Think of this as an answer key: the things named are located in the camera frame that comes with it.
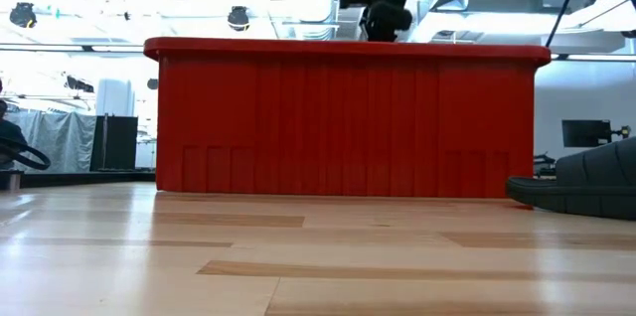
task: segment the gray curtain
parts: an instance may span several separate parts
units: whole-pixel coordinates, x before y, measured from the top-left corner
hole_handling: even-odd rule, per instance
[[[51,168],[37,171],[16,163],[27,173],[88,173],[95,133],[96,116],[77,113],[20,112],[7,115],[7,120],[22,128],[29,143],[49,156]],[[30,153],[25,156],[36,159]]]

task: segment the red plastic bin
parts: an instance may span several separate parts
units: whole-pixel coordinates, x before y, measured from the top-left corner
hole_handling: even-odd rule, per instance
[[[154,38],[157,188],[505,197],[543,47]]]

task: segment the wooden floor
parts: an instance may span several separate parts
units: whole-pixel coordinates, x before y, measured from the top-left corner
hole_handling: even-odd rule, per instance
[[[636,315],[635,227],[510,201],[25,190],[0,195],[0,315]]]

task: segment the person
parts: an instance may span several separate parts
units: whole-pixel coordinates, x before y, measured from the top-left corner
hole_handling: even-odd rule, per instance
[[[7,113],[7,108],[7,102],[0,99],[0,137],[26,145],[27,140],[24,138],[20,126],[4,118]],[[21,149],[15,151],[18,153],[23,152]],[[0,154],[0,170],[8,170],[13,167],[13,159],[5,154]]]

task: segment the red crate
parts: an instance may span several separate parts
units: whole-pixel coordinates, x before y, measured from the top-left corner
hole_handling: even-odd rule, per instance
[[[157,187],[505,197],[542,47],[155,38]]]

